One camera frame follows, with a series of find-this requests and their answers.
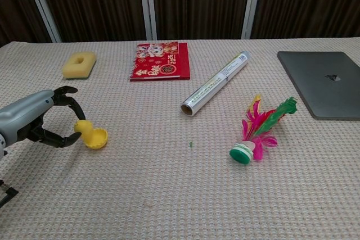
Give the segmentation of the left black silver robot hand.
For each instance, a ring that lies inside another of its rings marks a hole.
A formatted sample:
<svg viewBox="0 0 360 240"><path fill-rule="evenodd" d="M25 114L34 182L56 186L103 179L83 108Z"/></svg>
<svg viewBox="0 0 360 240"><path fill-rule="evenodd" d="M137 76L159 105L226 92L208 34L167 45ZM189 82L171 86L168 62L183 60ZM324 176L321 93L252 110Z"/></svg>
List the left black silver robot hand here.
<svg viewBox="0 0 360 240"><path fill-rule="evenodd" d="M43 129L43 117L53 106L68 106L79 120L85 120L85 114L79 103L73 97L66 95L77 91L70 86L42 90L0 109L0 133L6 140L6 147L24 139L56 148L74 144L80 138L80 132L75 132L69 137L61 137Z"/></svg>

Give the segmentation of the yellow capsule half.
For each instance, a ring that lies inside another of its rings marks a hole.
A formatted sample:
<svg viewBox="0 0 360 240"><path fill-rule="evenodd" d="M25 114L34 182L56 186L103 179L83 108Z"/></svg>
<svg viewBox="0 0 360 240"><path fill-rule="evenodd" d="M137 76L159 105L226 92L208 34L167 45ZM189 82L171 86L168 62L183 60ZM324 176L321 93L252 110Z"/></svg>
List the yellow capsule half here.
<svg viewBox="0 0 360 240"><path fill-rule="evenodd" d="M91 149L104 147L108 140L108 133L103 128L95 128L83 136L85 145Z"/></svg>

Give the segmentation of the yellow sponge with hole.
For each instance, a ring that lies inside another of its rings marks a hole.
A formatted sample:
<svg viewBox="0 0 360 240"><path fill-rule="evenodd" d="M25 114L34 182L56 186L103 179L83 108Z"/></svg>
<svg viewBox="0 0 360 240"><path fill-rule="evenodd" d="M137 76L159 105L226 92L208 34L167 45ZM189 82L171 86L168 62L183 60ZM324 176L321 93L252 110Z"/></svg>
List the yellow sponge with hole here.
<svg viewBox="0 0 360 240"><path fill-rule="evenodd" d="M73 53L62 68L65 79L86 79L96 63L96 55L93 52Z"/></svg>

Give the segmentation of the dark ribbed partition panel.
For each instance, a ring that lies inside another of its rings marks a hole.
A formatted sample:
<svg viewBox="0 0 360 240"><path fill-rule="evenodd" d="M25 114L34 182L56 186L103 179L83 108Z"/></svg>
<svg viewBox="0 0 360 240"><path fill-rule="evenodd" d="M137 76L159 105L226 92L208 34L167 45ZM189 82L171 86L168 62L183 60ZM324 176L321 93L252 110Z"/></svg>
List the dark ribbed partition panel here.
<svg viewBox="0 0 360 240"><path fill-rule="evenodd" d="M251 38L360 37L360 0L258 0Z"/></svg>
<svg viewBox="0 0 360 240"><path fill-rule="evenodd" d="M51 42L35 0L0 0L0 47L13 41Z"/></svg>
<svg viewBox="0 0 360 240"><path fill-rule="evenodd" d="M247 0L154 0L157 38L239 39Z"/></svg>
<svg viewBox="0 0 360 240"><path fill-rule="evenodd" d="M46 0L63 42L145 40L142 0Z"/></svg>

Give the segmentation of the red spiral desk calendar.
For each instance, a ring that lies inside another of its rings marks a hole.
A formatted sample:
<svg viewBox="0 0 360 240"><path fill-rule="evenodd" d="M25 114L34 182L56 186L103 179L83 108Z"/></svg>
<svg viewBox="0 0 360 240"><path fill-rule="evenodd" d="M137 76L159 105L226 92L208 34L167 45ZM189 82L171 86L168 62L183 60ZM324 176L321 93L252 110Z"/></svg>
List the red spiral desk calendar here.
<svg viewBox="0 0 360 240"><path fill-rule="evenodd" d="M139 44L130 81L188 80L190 62L186 42Z"/></svg>

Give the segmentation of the beige woven tablecloth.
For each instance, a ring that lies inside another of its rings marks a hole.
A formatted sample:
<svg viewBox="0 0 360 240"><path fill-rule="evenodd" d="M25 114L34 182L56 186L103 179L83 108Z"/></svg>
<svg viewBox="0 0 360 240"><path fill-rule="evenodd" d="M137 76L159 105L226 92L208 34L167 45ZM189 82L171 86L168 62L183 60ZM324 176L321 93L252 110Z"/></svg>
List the beige woven tablecloth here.
<svg viewBox="0 0 360 240"><path fill-rule="evenodd" d="M0 108L63 85L109 140L93 151L22 141L0 161L18 195L0 209L0 240L360 240L360 121L320 121L302 101L273 129L278 146L244 166L230 158L255 95L262 109L298 94L278 51L342 51L360 38L191 40L191 79L131 82L136 42L12 42L0 48ZM247 65L194 116L181 104L241 52ZM65 79L93 52L86 79Z"/></svg>

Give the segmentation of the silver foil roll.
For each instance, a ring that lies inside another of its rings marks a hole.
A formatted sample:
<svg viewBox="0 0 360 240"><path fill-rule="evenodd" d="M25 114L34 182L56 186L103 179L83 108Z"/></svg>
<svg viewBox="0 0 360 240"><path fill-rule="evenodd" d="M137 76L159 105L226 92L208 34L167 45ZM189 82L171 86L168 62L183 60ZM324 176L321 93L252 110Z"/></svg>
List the silver foil roll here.
<svg viewBox="0 0 360 240"><path fill-rule="evenodd" d="M209 102L236 74L248 63L249 52L243 51L233 58L200 88L194 91L181 104L181 111L187 116L194 116Z"/></svg>

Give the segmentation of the colourful feather shuttlecock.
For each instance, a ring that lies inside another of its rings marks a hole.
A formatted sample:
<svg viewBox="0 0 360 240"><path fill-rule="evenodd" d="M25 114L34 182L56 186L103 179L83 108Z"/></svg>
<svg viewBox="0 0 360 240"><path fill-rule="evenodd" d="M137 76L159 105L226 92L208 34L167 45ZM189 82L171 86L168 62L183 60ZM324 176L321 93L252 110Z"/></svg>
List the colourful feather shuttlecock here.
<svg viewBox="0 0 360 240"><path fill-rule="evenodd" d="M262 160L267 148L278 145L276 137L271 133L272 128L285 115L292 115L297 111L294 97L289 97L269 111L261 110L261 101L261 95L257 94L247 109L246 119L241 122L242 141L235 143L229 151L235 161L244 165L253 160Z"/></svg>

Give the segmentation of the grey closed laptop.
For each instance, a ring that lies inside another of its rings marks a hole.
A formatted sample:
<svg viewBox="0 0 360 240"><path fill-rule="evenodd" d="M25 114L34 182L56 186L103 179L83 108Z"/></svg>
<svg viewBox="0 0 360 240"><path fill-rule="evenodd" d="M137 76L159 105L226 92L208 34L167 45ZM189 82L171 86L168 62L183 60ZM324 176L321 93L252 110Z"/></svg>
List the grey closed laptop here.
<svg viewBox="0 0 360 240"><path fill-rule="evenodd" d="M360 120L360 66L347 54L279 51L277 57L313 118Z"/></svg>

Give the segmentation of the white aluminium frame post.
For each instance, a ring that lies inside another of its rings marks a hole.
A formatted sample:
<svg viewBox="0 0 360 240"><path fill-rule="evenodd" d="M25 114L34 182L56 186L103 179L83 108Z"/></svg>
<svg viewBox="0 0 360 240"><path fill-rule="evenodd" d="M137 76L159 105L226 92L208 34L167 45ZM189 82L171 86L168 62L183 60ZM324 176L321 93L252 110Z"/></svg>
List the white aluminium frame post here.
<svg viewBox="0 0 360 240"><path fill-rule="evenodd" d="M147 40L157 40L156 13L154 0L141 0Z"/></svg>
<svg viewBox="0 0 360 240"><path fill-rule="evenodd" d="M250 39L258 0L247 0L242 25L241 39Z"/></svg>
<svg viewBox="0 0 360 240"><path fill-rule="evenodd" d="M47 0L34 0L44 22L49 37L53 43L62 43L59 30L55 24Z"/></svg>

